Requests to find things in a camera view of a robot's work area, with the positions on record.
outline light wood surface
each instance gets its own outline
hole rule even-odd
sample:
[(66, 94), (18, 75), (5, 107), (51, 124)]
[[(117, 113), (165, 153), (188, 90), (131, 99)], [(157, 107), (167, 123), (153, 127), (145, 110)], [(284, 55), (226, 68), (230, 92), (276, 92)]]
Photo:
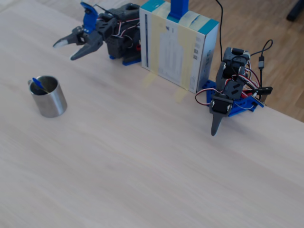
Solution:
[[(80, 0), (37, 0), (79, 21), (83, 19)], [(105, 7), (120, 0), (87, 0)], [(143, 4), (145, 0), (132, 0)], [(286, 16), (297, 0), (220, 0), (224, 7), (223, 48), (235, 47), (254, 53), (269, 39), (273, 47), (265, 53), (265, 86), (273, 93), (266, 104), (286, 115), (304, 122), (304, 13), (295, 22)], [(220, 20), (220, 7), (215, 0), (189, 0), (189, 9), (212, 19)], [(257, 68), (258, 56), (252, 58)], [(212, 62), (210, 78), (215, 79), (220, 65), (219, 42)]]
[[(53, 49), (78, 22), (27, 1), (0, 13), (1, 228), (303, 228), (304, 124), (268, 107), (225, 119), (106, 46)], [(27, 80), (68, 103), (47, 119)]]

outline blue plastic bracket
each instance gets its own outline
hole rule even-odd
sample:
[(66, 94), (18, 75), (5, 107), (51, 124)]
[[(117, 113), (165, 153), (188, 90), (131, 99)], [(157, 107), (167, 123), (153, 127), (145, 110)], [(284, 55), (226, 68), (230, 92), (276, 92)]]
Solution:
[(189, 0), (171, 0), (171, 12), (169, 16), (180, 20), (188, 12)]
[(87, 34), (91, 34), (96, 27), (98, 12), (94, 9), (93, 6), (90, 6), (85, 2), (81, 2), (80, 4), (82, 5), (83, 8), (85, 8), (84, 32)]
[[(203, 86), (203, 89), (207, 89), (207, 88), (214, 88), (215, 89), (216, 88), (215, 82), (213, 82), (211, 80), (208, 80), (206, 82), (206, 84)], [(211, 102), (212, 96), (214, 94), (215, 94), (215, 91), (213, 91), (213, 90), (208, 90), (207, 91), (207, 103)], [(258, 104), (262, 108), (264, 108), (264, 105), (252, 96), (249, 96), (249, 97), (246, 97), (246, 98), (241, 98), (239, 100), (234, 100), (233, 101), (233, 105), (232, 105), (232, 109), (231, 109), (231, 112), (229, 114), (229, 117), (237, 115), (237, 114), (245, 112), (245, 111), (248, 111), (248, 110), (253, 112), (257, 107), (257, 106), (252, 105), (253, 102)]]

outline box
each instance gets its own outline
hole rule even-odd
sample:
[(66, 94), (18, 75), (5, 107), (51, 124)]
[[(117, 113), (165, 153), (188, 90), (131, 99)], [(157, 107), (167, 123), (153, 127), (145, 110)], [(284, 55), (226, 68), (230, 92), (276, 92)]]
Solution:
[(209, 78), (219, 23), (192, 11), (177, 20), (170, 8), (163, 0), (140, 8), (142, 67), (196, 93)]

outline table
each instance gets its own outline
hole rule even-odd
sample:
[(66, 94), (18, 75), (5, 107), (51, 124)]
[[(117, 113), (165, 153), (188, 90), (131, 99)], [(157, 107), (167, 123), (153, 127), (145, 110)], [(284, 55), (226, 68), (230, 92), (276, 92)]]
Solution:
[[(302, 228), (304, 124), (270, 108), (224, 119), (106, 46), (53, 49), (79, 22), (34, 1), (0, 13), (0, 227)], [(27, 80), (68, 103), (42, 117)]]

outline stainless steel cup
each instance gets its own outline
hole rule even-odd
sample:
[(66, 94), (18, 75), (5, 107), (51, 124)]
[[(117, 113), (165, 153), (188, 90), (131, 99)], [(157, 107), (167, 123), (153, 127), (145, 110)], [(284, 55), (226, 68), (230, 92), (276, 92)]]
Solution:
[(57, 79), (52, 76), (40, 76), (37, 80), (45, 90), (40, 89), (32, 80), (28, 81), (28, 85), (40, 113), (48, 118), (63, 114), (67, 109), (67, 102)]

